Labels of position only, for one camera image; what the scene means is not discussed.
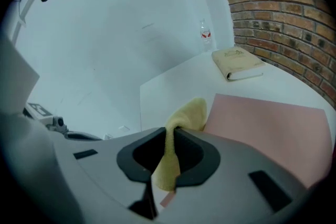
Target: plastic bottle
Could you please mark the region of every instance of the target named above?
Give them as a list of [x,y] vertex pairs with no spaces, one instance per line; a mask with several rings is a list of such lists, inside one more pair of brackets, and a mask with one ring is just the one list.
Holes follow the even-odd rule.
[[201,38],[204,45],[204,51],[212,50],[212,38],[210,28],[205,22],[205,19],[201,20]]

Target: book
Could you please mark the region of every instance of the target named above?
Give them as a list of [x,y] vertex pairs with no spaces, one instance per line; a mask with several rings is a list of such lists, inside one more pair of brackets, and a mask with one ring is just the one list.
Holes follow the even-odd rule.
[[265,63],[239,47],[214,51],[212,59],[228,81],[262,76]]

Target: pink mat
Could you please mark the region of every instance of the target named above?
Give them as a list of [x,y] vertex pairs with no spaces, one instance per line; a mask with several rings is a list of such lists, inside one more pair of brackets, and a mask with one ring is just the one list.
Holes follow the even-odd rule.
[[256,148],[306,187],[325,177],[331,165],[322,109],[217,94],[204,132]]

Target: white table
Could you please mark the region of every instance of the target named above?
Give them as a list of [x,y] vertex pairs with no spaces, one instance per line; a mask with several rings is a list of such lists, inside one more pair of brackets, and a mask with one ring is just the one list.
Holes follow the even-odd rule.
[[208,115],[216,93],[324,109],[335,144],[336,111],[312,88],[266,64],[263,76],[227,82],[211,53],[198,55],[140,86],[141,130],[164,126],[168,117],[194,97],[206,100]]

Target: yellow cloth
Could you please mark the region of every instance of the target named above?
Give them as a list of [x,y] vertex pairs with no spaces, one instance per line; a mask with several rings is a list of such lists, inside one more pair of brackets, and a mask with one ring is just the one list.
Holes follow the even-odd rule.
[[180,175],[179,159],[174,149],[174,129],[182,127],[202,131],[206,121],[206,102],[194,98],[170,116],[166,123],[164,155],[153,173],[154,183],[162,190],[174,191]]

